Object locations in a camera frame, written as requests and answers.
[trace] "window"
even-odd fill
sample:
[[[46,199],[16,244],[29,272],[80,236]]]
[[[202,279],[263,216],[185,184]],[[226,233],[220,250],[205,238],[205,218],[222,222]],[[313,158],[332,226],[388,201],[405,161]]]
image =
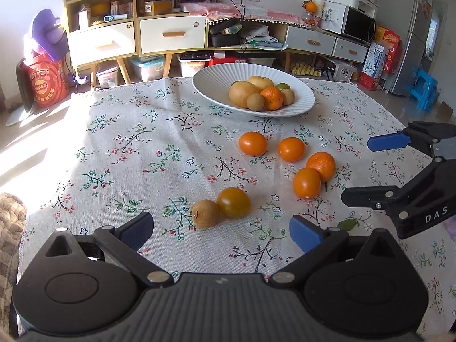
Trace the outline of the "window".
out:
[[[428,54],[434,52],[435,42],[437,41],[437,32],[439,30],[439,21],[432,18],[430,22],[429,34],[426,41],[426,51]]]

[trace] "blue stool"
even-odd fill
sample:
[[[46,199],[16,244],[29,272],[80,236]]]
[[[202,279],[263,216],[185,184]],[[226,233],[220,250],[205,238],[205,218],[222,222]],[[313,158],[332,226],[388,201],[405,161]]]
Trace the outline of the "blue stool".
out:
[[[437,80],[421,68],[416,72],[413,86],[409,86],[410,95],[418,100],[418,109],[430,111],[437,101]]]

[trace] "microwave oven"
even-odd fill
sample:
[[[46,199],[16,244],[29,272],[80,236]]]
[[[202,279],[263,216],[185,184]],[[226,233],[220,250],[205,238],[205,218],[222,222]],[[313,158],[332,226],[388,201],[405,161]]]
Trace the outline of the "microwave oven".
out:
[[[325,1],[320,28],[370,44],[377,22],[354,7]]]

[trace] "green lime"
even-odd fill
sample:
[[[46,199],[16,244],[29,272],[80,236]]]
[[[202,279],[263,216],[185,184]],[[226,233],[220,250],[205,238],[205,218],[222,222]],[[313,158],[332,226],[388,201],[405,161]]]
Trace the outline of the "green lime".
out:
[[[285,90],[285,89],[289,89],[290,86],[287,85],[286,83],[279,83],[275,88],[279,89],[280,91],[282,91],[282,90]]]

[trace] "refrigerator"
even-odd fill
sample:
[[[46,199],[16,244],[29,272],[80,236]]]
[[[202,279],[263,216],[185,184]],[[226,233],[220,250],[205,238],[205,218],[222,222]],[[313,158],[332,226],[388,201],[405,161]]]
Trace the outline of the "refrigerator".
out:
[[[384,89],[408,96],[417,68],[426,52],[433,0],[378,0],[378,25],[392,29],[402,40],[403,52],[395,73],[390,73]]]

